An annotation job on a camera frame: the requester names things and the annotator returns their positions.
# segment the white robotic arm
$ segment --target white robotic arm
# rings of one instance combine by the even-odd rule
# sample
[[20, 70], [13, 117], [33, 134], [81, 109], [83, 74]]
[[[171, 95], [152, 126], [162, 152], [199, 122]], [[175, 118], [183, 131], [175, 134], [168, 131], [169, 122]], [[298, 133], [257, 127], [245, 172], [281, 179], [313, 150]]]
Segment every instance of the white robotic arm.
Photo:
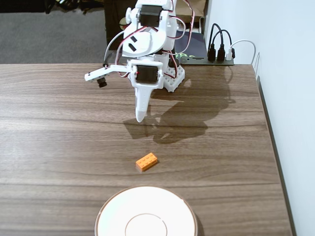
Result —
[[[177, 30], [176, 1], [138, 0], [133, 10], [126, 11], [126, 22], [130, 25], [124, 31], [115, 65], [85, 75], [86, 81], [97, 80], [101, 88], [107, 85], [105, 75], [125, 72], [135, 89], [138, 122], [145, 117], [154, 89], [166, 88], [173, 92], [185, 77], [184, 69], [176, 64], [171, 53]], [[127, 65], [118, 65], [121, 48], [123, 56], [137, 59], [129, 60]]]

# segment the lego brick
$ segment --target lego brick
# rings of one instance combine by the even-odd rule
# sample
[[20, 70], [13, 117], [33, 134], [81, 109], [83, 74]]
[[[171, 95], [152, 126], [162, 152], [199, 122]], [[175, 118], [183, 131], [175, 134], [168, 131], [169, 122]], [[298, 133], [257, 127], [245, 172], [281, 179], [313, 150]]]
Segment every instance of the lego brick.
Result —
[[153, 153], [151, 152], [148, 155], [136, 161], [136, 168], [140, 171], [145, 171], [152, 167], [157, 162], [158, 162], [157, 157], [154, 156]]

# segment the wooden table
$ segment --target wooden table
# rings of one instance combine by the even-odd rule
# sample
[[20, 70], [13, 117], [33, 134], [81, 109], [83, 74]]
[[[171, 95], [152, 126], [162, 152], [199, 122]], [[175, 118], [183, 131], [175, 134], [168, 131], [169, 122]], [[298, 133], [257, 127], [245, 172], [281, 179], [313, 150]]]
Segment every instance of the wooden table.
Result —
[[[106, 200], [135, 185], [182, 196], [200, 236], [291, 235], [250, 65], [186, 66], [141, 124], [127, 79], [84, 81], [98, 68], [0, 65], [1, 236], [93, 236]], [[140, 174], [149, 152], [160, 162]]]

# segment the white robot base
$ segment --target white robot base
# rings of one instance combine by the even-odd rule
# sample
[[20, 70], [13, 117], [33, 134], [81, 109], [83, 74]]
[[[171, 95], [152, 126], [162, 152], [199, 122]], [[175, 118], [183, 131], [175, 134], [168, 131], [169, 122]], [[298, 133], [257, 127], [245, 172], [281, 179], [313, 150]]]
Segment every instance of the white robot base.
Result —
[[[175, 76], [175, 69], [168, 67], [166, 73]], [[177, 68], [177, 77], [175, 79], [164, 74], [164, 88], [166, 88], [168, 92], [174, 92], [178, 85], [184, 80], [184, 78], [185, 70], [179, 66]]]

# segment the floor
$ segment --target floor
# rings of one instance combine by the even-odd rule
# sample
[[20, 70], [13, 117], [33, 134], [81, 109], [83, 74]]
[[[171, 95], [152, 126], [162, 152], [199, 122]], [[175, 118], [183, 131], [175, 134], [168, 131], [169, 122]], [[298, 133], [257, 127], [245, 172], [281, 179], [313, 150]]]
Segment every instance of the floor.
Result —
[[0, 14], [0, 64], [103, 63], [104, 10]]

